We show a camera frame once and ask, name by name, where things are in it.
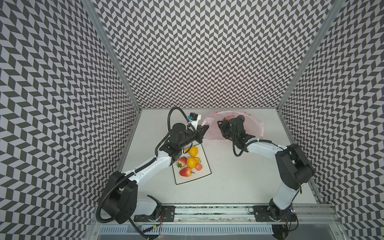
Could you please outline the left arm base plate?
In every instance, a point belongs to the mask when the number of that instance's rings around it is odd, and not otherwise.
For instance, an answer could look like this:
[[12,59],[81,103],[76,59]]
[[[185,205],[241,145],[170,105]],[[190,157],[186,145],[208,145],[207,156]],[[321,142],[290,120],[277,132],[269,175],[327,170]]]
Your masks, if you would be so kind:
[[173,222],[175,219],[175,206],[161,206],[157,207],[153,214],[147,215],[137,215],[134,217],[134,221],[138,223],[157,223],[160,221],[163,222]]

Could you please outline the small pink fake peach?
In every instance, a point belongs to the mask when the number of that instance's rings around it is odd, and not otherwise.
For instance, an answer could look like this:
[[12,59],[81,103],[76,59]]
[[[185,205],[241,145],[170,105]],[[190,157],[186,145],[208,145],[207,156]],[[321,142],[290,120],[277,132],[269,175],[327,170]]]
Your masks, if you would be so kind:
[[202,170],[202,165],[201,164],[197,164],[196,165],[196,167],[195,167],[195,169],[197,170],[197,171],[200,171],[200,170]]

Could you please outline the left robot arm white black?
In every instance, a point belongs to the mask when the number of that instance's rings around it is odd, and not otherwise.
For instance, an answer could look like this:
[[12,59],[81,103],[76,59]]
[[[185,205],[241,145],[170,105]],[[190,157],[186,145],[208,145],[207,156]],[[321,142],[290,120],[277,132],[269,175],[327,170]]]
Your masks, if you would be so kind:
[[97,221],[123,224],[133,216],[156,221],[162,214],[162,203],[151,195],[140,199],[141,185],[176,162],[184,148],[192,147],[194,142],[202,143],[208,129],[208,125],[174,124],[156,146],[152,158],[125,173],[114,172],[99,200]]

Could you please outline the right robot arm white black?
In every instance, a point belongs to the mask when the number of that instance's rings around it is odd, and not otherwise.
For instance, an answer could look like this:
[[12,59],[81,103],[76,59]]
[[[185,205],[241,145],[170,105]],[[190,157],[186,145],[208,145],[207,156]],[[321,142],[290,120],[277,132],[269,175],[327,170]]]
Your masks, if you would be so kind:
[[232,141],[236,157],[247,152],[275,160],[282,181],[276,195],[266,208],[254,207],[256,220],[261,222],[262,217],[266,217],[265,221],[269,222],[296,220],[293,201],[302,193],[302,186],[315,174],[311,162],[299,145],[277,145],[270,140],[259,139],[246,133],[244,123],[245,117],[242,115],[217,122],[222,136]]

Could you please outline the yellow fake pear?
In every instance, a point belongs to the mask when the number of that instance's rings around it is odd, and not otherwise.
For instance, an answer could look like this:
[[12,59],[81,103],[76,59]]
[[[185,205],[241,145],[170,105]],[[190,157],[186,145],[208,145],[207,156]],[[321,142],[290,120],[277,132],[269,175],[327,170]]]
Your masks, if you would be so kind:
[[199,163],[200,163],[200,158],[190,157],[187,159],[188,168],[194,169]]

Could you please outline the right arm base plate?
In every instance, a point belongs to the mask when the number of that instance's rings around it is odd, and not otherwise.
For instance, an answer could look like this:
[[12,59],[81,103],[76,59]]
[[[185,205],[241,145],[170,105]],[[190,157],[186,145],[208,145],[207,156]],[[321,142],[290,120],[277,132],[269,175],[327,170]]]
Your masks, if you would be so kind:
[[253,214],[257,222],[281,222],[290,223],[298,220],[296,213],[291,207],[280,210],[274,206],[252,206]]

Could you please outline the red yellow fake apple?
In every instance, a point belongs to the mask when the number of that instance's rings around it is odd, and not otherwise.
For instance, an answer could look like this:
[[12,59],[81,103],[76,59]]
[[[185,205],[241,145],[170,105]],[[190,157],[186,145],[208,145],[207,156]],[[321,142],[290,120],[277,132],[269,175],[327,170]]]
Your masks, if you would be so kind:
[[179,172],[180,176],[182,177],[191,177],[192,174],[194,174],[193,170],[189,167],[183,168]]

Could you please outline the orange yellow fake mango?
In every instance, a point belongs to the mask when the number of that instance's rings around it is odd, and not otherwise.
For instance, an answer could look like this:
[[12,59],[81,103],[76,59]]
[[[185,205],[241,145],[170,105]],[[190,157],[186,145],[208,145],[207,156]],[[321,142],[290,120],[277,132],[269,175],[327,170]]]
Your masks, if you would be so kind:
[[196,157],[199,153],[199,150],[196,146],[192,146],[189,150],[188,150],[188,154],[191,156],[191,157]]

